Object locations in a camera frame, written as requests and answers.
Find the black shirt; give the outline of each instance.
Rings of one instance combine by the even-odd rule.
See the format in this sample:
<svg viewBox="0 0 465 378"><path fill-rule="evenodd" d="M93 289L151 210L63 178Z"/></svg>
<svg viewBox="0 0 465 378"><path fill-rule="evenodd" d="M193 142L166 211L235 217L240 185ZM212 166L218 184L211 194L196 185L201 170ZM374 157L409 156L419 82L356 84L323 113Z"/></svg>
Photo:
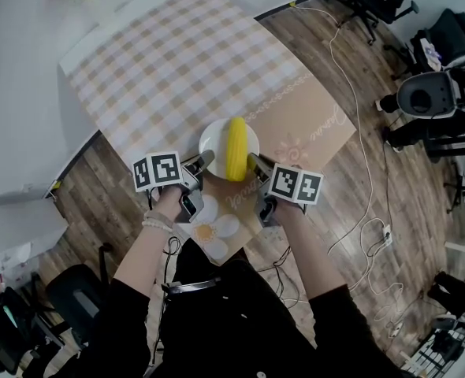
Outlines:
<svg viewBox="0 0 465 378"><path fill-rule="evenodd" d="M347 286L310 300L316 350L252 267L233 262L222 266L221 278L215 288L168 301L161 324L163 363L154 378L401 377L376 346ZM113 280L89 347L80 355L79 376L143 376L151 359L145 328L149 301Z"/></svg>

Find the wooden floor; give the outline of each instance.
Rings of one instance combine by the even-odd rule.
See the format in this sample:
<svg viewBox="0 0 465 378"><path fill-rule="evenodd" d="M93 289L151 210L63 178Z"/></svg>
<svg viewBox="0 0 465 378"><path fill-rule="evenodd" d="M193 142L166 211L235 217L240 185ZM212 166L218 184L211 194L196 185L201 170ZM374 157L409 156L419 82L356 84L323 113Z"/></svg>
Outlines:
<svg viewBox="0 0 465 378"><path fill-rule="evenodd" d="M346 9L338 4L323 0L303 6L327 9L338 20L347 14ZM333 21L323 13L286 9L261 20L261 24L314 73L358 128L352 92L329 52L329 41L336 33ZM363 143L374 183L373 200L366 219L380 217L387 222L387 177L380 130L391 124L397 115L379 113L373 102L396 91L397 85L390 76L403 67L392 54L382 49L384 43L396 43L392 35L382 25L378 27L378 34L376 44L369 47L362 26L354 21L341 30L333 50L359 99ZM403 122L403 118L399 119L394 127ZM421 145L408 147L401 154L386 147L385 154L392 214L392 220L388 222L393 226L394 242L378 257L371 273L371 283L376 291L382 291L395 282L404 285L398 302L399 313L395 306L384 308L394 303L396 289L376 296L364 282L353 294L370 322L379 347L400 364L400 351L413 352L428 332L431 317L441 313L441 309L415 300L421 291L428 290L436 272L445 269L445 241L459 241L465 236L465 209L459 209L450 216L446 214L450 193L443 188L443 182L452 180L448 161L431 164ZM358 133L323 169L323 173L325 184L322 194L309 217L315 226L315 240L330 247L363 216L370 195ZM110 242L115 247L114 254L108 256L109 272L113 275L140 232L143 212L147 209L145 196L135 194L132 177L102 136L94 141L64 179L58 191L57 206L70 226L59 244L41 257L41 275L45 283L76 263L84 262L98 272L97 250L103 242ZM369 224L364 230L366 248L380 238L379 222ZM260 269L277 260L286 246L282 233L264 231L247 245L246 250L254 267ZM366 261L359 247L359 228L342 241L342 245L332 253L332 258L349 284L360 278ZM284 270L303 292L292 255L284 264ZM275 273L266 272L264 275L276 287ZM285 286L284 297L294 298L296 291L288 282ZM150 342L157 328L160 298L158 289L151 301L148 321ZM374 317L381 309L377 319L385 318L375 322ZM303 334L312 339L313 317L308 304L298 303L291 312ZM389 322L400 318L405 322L403 330L396 339L389 339ZM73 351L63 352L47 372L59 368Z"/></svg>

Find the black sleeve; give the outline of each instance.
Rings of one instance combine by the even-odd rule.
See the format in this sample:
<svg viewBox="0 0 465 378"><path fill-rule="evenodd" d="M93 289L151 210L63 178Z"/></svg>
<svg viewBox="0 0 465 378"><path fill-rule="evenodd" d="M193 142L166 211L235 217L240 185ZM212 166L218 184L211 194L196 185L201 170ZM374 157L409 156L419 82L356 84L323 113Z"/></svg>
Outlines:
<svg viewBox="0 0 465 378"><path fill-rule="evenodd" d="M334 360L348 376L401 377L400 370L376 345L346 285L311 299L310 306L321 357Z"/></svg>
<svg viewBox="0 0 465 378"><path fill-rule="evenodd" d="M143 376L151 359L145 328L149 301L130 286L112 280L89 346L80 354L77 376Z"/></svg>

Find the yellow corn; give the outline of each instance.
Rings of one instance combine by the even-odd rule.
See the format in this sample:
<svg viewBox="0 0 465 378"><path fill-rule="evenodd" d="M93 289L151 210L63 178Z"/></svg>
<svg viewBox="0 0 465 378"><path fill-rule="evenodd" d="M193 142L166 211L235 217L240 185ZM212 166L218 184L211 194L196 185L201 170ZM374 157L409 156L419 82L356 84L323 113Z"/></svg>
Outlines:
<svg viewBox="0 0 465 378"><path fill-rule="evenodd" d="M247 175L248 139L244 118L234 117L229 122L227 140L227 163L225 177L232 182L241 182Z"/></svg>

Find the checkered tablecloth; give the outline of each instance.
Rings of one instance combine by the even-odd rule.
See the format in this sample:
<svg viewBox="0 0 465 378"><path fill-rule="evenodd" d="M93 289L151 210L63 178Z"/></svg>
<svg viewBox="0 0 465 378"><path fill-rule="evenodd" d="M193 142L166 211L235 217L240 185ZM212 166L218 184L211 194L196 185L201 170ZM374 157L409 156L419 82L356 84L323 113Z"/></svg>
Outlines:
<svg viewBox="0 0 465 378"><path fill-rule="evenodd" d="M127 166L149 151L197 151L211 121L242 116L307 73L229 0L167 0L70 73Z"/></svg>

